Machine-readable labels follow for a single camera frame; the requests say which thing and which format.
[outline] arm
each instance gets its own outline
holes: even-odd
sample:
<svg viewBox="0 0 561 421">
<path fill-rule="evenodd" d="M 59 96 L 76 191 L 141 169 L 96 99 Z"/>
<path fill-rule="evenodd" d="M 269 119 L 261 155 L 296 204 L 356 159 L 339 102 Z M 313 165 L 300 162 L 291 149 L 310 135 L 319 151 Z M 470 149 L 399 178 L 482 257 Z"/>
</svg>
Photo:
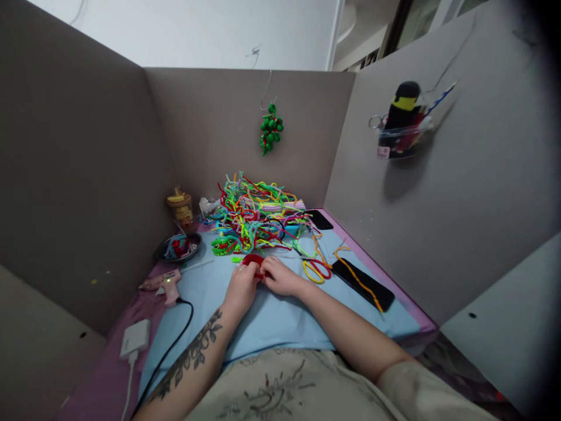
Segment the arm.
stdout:
<svg viewBox="0 0 561 421">
<path fill-rule="evenodd" d="M 316 284 L 296 275 L 276 257 L 267 257 L 262 271 L 271 273 L 263 283 L 273 292 L 293 295 L 312 312 L 337 351 L 353 369 L 376 383 L 391 366 L 414 361 L 393 340 Z"/>
<path fill-rule="evenodd" d="M 193 342 L 177 358 L 134 417 L 184 420 L 212 387 L 224 362 L 228 342 L 255 298 L 257 263 L 234 270 L 224 302 Z"/>
</svg>

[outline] blue cloth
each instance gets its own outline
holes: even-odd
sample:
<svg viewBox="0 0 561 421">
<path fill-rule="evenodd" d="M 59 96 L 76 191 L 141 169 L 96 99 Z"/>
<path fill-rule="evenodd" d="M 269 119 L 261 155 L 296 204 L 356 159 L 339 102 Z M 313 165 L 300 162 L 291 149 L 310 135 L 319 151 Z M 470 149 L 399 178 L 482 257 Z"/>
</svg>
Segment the blue cloth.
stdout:
<svg viewBox="0 0 561 421">
<path fill-rule="evenodd" d="M 341 239 L 330 230 L 322 231 L 322 233 L 323 237 L 319 240 L 320 251 L 332 264 L 337 260 L 333 251 L 340 245 Z M 211 258 L 214 259 L 214 262 L 185 272 L 177 283 L 181 297 L 192 302 L 195 307 L 193 320 L 162 363 L 159 373 L 150 386 L 149 393 L 223 302 L 230 277 L 236 267 L 236 264 L 231 261 L 231 256 L 215 257 L 213 255 L 210 242 L 216 238 L 215 234 L 202 233 L 201 236 L 203 244 L 199 257 L 190 260 L 188 267 Z M 299 244 L 308 254 L 313 254 L 314 241 L 311 234 L 302 234 Z M 279 256 L 294 272 L 306 278 L 301 259 L 282 258 L 282 256 L 298 256 L 295 251 L 279 249 L 267 253 Z M 373 277 L 353 252 L 341 251 L 340 256 Z M 382 319 L 375 307 L 336 275 L 327 279 L 320 287 L 391 338 L 398 339 L 420 331 L 418 323 L 397 300 L 384 313 Z M 141 391 L 144 391 L 164 353 L 185 327 L 190 312 L 190 306 L 179 304 L 164 313 L 142 372 Z M 224 363 L 227 364 L 277 346 L 335 350 L 321 326 L 302 303 L 294 297 L 276 295 L 264 285 L 258 284 L 255 301 L 232 337 Z"/>
</svg>

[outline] tattoo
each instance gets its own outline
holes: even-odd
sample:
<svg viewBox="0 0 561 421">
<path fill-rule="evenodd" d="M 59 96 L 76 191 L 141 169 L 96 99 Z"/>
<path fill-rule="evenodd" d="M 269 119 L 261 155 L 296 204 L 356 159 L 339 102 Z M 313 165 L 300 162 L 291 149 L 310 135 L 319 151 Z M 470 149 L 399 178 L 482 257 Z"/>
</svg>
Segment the tattoo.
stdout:
<svg viewBox="0 0 561 421">
<path fill-rule="evenodd" d="M 202 351 L 209 347 L 210 341 L 216 341 L 216 331 L 222 329 L 222 325 L 217 324 L 216 321 L 221 317 L 222 312 L 220 309 L 214 312 L 210 320 L 195 339 L 193 339 L 193 342 L 191 342 L 185 351 L 175 360 L 162 381 L 156 386 L 156 389 L 154 389 L 150 395 L 149 402 L 152 402 L 158 396 L 160 399 L 163 399 L 164 396 L 169 393 L 169 386 L 172 379 L 175 379 L 175 387 L 177 387 L 183 378 L 183 369 L 188 370 L 191 363 L 193 363 L 193 370 L 196 370 L 200 364 L 205 363 L 205 355 Z"/>
</svg>

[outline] yellow container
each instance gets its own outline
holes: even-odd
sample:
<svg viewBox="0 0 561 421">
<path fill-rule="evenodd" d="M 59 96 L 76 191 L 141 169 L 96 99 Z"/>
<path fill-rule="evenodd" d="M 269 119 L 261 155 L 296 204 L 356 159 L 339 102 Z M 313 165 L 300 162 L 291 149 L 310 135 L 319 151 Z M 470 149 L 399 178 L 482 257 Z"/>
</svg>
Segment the yellow container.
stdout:
<svg viewBox="0 0 561 421">
<path fill-rule="evenodd" d="M 193 210 L 191 209 L 191 196 L 183 193 L 181 186 L 174 187 L 174 195 L 168 196 L 167 205 L 174 213 L 175 219 L 182 228 L 186 229 L 193 223 Z"/>
</svg>

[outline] green hanging decoration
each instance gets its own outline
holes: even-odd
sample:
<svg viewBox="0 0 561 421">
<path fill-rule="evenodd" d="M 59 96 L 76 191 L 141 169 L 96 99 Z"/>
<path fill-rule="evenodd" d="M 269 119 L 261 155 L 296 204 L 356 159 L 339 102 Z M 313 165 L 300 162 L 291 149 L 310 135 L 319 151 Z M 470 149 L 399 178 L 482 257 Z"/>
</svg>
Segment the green hanging decoration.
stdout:
<svg viewBox="0 0 561 421">
<path fill-rule="evenodd" d="M 269 104 L 269 114 L 263 116 L 263 123 L 261 124 L 263 135 L 261 136 L 260 145 L 263 147 L 263 155 L 273 150 L 275 142 L 281 140 L 281 132 L 284 130 L 282 125 L 282 118 L 276 116 L 276 105 Z"/>
</svg>

